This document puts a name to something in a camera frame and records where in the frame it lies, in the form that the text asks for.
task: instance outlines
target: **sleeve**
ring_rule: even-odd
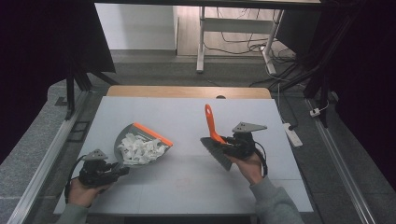
[[[256,214],[262,223],[301,224],[296,205],[283,188],[276,188],[268,177],[250,186],[256,198]]]
[[[88,208],[68,203],[56,224],[85,224]]]

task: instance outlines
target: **hand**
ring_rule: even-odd
[[[92,204],[93,199],[105,189],[108,189],[110,185],[101,186],[98,188],[88,188],[79,182],[78,178],[75,178],[71,182],[71,188],[69,193],[69,203],[89,207]]]
[[[253,153],[247,160],[243,161],[228,155],[225,156],[238,166],[239,171],[251,185],[262,181],[262,162],[256,153]]]

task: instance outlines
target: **orange handle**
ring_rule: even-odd
[[[205,114],[207,126],[209,127],[210,137],[217,142],[226,144],[226,142],[215,131],[215,120],[213,119],[212,108],[210,107],[210,105],[205,105]]]

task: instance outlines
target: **gray carpet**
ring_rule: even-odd
[[[163,85],[163,86],[223,86],[247,87],[252,82],[268,78],[261,63],[206,63],[205,72],[195,73],[195,63],[116,63],[117,74],[108,74],[123,85]],[[281,71],[285,64],[277,65]],[[78,118],[78,125],[90,125],[108,84],[90,76],[94,88],[90,101]],[[255,87],[268,87],[270,83]],[[297,86],[273,98],[280,102],[283,119],[297,124],[295,129],[304,143],[303,147],[294,148],[293,153],[299,164],[304,183],[314,207],[314,213],[303,213],[304,222],[310,223],[361,223],[355,207],[337,174],[332,160],[318,133],[309,109]],[[49,100],[40,115],[32,124],[11,155],[0,166],[0,223],[6,223],[22,196],[26,186],[41,162],[57,129],[62,124],[65,107],[55,106],[58,97],[65,97],[64,82],[57,83],[49,89]],[[396,194],[386,179],[380,174],[373,161],[353,137],[334,111],[332,102],[328,109],[329,130],[337,145],[343,149],[351,173],[356,178],[378,223],[393,223],[396,220]],[[53,223],[58,218],[52,214],[54,205],[64,187],[68,172],[76,160],[82,146],[84,133],[70,133],[69,141],[55,162],[45,186],[37,198],[26,223]],[[244,223],[242,219],[219,220],[213,223]],[[191,223],[191,219],[142,219],[89,216],[89,223]]]

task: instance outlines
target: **white tabletop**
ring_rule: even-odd
[[[253,133],[266,150],[268,177],[285,188],[300,212],[312,212],[304,182],[277,113],[274,100],[104,97],[80,155],[99,148],[115,162],[118,134],[139,122],[173,141],[158,161],[131,169],[100,195],[91,213],[122,216],[149,215],[251,215],[255,199],[248,182],[233,165],[230,172],[200,142],[208,137],[205,104],[212,107],[216,131],[232,136],[240,121],[266,125]],[[82,162],[77,166],[78,175]],[[64,210],[64,197],[54,213]]]

